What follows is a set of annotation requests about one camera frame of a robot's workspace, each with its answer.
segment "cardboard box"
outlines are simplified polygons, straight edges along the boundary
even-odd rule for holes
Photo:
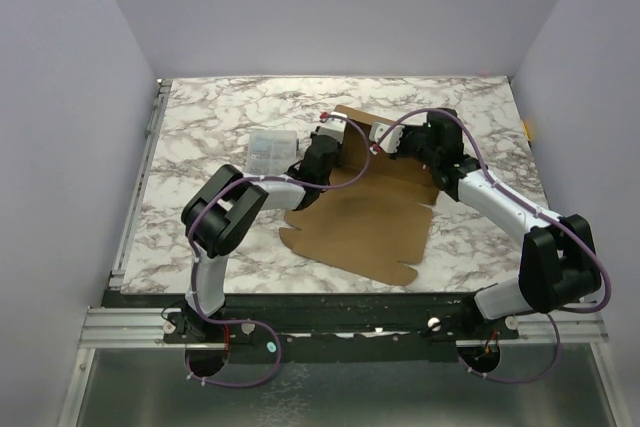
[[[369,135],[374,122],[392,121],[338,106]],[[366,157],[362,138],[347,125],[340,165],[331,183],[353,178]],[[365,176],[345,189],[328,190],[310,207],[287,212],[292,228],[280,239],[296,254],[390,285],[407,285],[418,275],[405,263],[422,261],[438,189],[429,171],[413,159],[373,157]]]

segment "table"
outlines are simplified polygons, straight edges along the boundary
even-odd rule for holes
[[[397,119],[421,107],[458,111],[502,180],[546,206],[542,185],[505,77],[245,77],[175,80],[150,163],[122,292],[183,293],[191,252],[180,213],[225,163],[240,168],[253,129],[291,129],[301,147],[323,111],[338,104]],[[421,123],[424,118],[414,118]],[[261,213],[232,254],[233,293],[474,291],[514,276],[520,252],[509,237],[446,195],[434,207],[417,279],[389,286],[302,258],[278,238],[282,212]]]

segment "marble tabletop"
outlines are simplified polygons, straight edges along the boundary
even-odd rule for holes
[[[240,169],[254,129],[296,130],[301,150],[323,111],[338,104],[397,119],[421,107],[451,107],[502,180],[546,206],[538,173],[505,77],[244,77],[175,80],[126,262],[123,293],[183,293],[191,253],[180,213],[225,163]],[[421,123],[423,118],[414,118]],[[259,214],[231,255],[225,291],[373,293],[473,291],[517,274],[520,253],[473,209],[444,194],[418,277],[389,286],[300,257],[278,237],[282,212]]]

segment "gray wall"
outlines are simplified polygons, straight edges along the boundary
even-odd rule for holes
[[[117,0],[159,76],[515,74],[556,0]]]
[[[0,425],[55,425],[155,76],[114,0],[0,0]]]
[[[640,0],[559,0],[513,82],[552,206],[590,219],[604,316],[640,423]]]

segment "clear plastic box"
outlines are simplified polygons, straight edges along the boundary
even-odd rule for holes
[[[296,162],[298,133],[294,130],[254,130],[249,136],[246,173],[279,175]]]

